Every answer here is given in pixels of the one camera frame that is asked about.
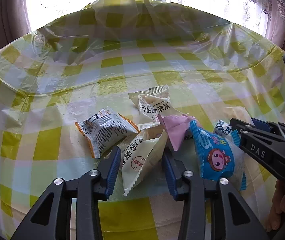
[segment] cream snack package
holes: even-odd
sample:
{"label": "cream snack package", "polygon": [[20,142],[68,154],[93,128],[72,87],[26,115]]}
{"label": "cream snack package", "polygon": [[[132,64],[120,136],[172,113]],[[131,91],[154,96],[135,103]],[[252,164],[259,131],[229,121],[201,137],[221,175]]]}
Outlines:
{"label": "cream snack package", "polygon": [[161,159],[167,138],[163,126],[156,126],[141,131],[131,141],[121,164],[124,196],[127,196]]}
{"label": "cream snack package", "polygon": [[149,88],[148,90],[138,91],[128,94],[129,99],[139,109],[139,122],[159,122],[157,115],[182,115],[170,102],[168,85]]}
{"label": "cream snack package", "polygon": [[105,107],[89,119],[75,122],[75,124],[88,139],[93,158],[100,158],[106,150],[122,138],[139,132],[133,122],[110,107]]}

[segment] cartoon character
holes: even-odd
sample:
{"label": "cartoon character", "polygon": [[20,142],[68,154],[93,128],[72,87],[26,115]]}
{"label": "cartoon character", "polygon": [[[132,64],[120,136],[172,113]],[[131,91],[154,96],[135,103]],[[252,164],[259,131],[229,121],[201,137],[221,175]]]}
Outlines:
{"label": "cartoon character", "polygon": [[230,156],[225,154],[225,151],[212,149],[207,157],[207,160],[214,171],[222,171],[231,162]]}

